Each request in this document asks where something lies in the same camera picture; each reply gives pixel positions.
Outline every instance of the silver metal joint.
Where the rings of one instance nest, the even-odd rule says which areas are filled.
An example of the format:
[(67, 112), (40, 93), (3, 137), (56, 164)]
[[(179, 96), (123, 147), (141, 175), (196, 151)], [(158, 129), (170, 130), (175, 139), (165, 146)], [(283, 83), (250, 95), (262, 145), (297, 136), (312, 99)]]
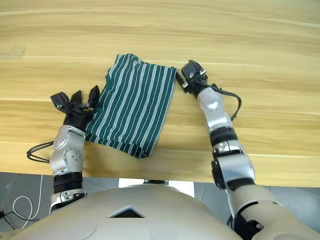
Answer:
[(255, 180), (254, 167), (243, 145), (238, 140), (216, 144), (212, 148), (212, 154), (218, 161), (226, 185), (229, 181), (237, 179)]
[(49, 209), (49, 214), (52, 214), (55, 210), (56, 205), (62, 203), (68, 203), (74, 200), (74, 198), (79, 198), (80, 196), (86, 196), (86, 190), (83, 188), (72, 189), (62, 192), (57, 192), (51, 196), (51, 205)]
[(53, 154), (49, 162), (54, 176), (82, 173), (85, 137), (85, 132), (74, 126), (62, 125), (60, 127), (53, 142)]
[(202, 90), (197, 100), (205, 115), (209, 132), (219, 128), (232, 128), (230, 116), (224, 110), (224, 100), (220, 93), (215, 92), (211, 87)]

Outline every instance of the black cable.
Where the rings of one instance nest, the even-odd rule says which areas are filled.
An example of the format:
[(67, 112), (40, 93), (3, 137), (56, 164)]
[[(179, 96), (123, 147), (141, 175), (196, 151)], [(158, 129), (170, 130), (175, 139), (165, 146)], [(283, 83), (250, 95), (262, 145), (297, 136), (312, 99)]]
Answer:
[(10, 212), (6, 213), (5, 215), (3, 215), (3, 217), (5, 217), (5, 216), (7, 216), (7, 215), (9, 215), (9, 214), (14, 214), (14, 215), (16, 215), (18, 218), (20, 218), (20, 219), (22, 219), (22, 220), (26, 220), (26, 221), (32, 221), (32, 222), (37, 222), (37, 221), (39, 221), (39, 219), (37, 219), (37, 218), (28, 219), (28, 218), (25, 218), (25, 217), (21, 217), (21, 216), (17, 215), (14, 211), (10, 211)]
[(10, 227), (11, 227), (13, 230), (16, 230), (16, 228), (6, 219), (6, 217), (3, 216), (2, 218), (6, 221), (7, 224), (10, 225)]
[(39, 144), (37, 146), (34, 146), (32, 148), (30, 148), (27, 152), (26, 152), (26, 157), (32, 161), (36, 161), (36, 162), (40, 162), (40, 163), (49, 163), (49, 159), (46, 158), (42, 158), (36, 155), (33, 155), (33, 153), (41, 150), (41, 149), (45, 149), (47, 147), (50, 147), (54, 144), (54, 141), (49, 141), (49, 142), (45, 142), (42, 144)]
[(238, 100), (238, 107), (236, 108), (236, 111), (234, 112), (234, 114), (231, 116), (231, 121), (233, 121), (237, 117), (237, 114), (238, 114), (238, 112), (239, 112), (239, 110), (241, 108), (241, 105), (242, 105), (241, 97), (239, 97), (237, 94), (235, 94), (233, 92), (222, 90), (222, 88), (218, 88), (217, 85), (215, 85), (215, 84), (211, 85), (211, 88), (215, 92), (218, 92), (218, 93), (220, 93), (222, 95), (234, 97), (234, 98), (236, 98)]

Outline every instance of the striped fabric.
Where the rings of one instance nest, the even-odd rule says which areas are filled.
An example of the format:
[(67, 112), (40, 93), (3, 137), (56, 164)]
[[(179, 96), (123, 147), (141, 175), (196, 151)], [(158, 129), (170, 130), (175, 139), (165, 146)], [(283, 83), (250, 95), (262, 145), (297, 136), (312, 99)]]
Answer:
[(86, 128), (86, 140), (138, 159), (148, 157), (164, 124), (174, 91), (174, 67), (118, 55), (108, 70), (100, 108)]

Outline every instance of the white cable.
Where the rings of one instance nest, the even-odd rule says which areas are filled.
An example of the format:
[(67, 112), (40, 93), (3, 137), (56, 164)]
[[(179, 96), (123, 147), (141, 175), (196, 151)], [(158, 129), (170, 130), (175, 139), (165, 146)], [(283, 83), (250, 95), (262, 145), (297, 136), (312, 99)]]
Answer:
[[(43, 177), (44, 177), (44, 176), (41, 175), (40, 191), (39, 191), (39, 202), (38, 202), (38, 207), (37, 207), (36, 213), (34, 214), (33, 217), (31, 217), (31, 215), (32, 215), (32, 212), (34, 211), (34, 207), (33, 207), (32, 201), (31, 201), (31, 199), (30, 199), (29, 197), (22, 195), (22, 196), (18, 196), (18, 197), (13, 201), (13, 204), (12, 204), (12, 210), (13, 210), (13, 212), (14, 212), (17, 216), (19, 216), (20, 218), (26, 219), (26, 222), (25, 222), (25, 224), (24, 224), (23, 227), (22, 227), (23, 229), (25, 228), (25, 226), (27, 225), (27, 223), (29, 222), (29, 220), (34, 219), (34, 218), (38, 215), (39, 208), (40, 208), (40, 202), (41, 202), (41, 195), (42, 195), (42, 182), (43, 182)], [(29, 203), (30, 203), (30, 214), (29, 214), (29, 217), (24, 217), (24, 216), (20, 215), (20, 214), (16, 211), (16, 209), (15, 209), (15, 204), (16, 204), (17, 200), (18, 200), (18, 199), (21, 199), (21, 198), (27, 199), (27, 200), (29, 201)]]

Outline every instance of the green fabric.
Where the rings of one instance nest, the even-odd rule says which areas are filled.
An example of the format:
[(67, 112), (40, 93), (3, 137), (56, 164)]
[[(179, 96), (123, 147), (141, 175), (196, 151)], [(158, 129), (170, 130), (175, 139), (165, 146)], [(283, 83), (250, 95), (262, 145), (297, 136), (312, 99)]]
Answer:
[(118, 55), (105, 76), (100, 108), (86, 128), (86, 140), (138, 159), (148, 157), (159, 137), (174, 91), (174, 67)]

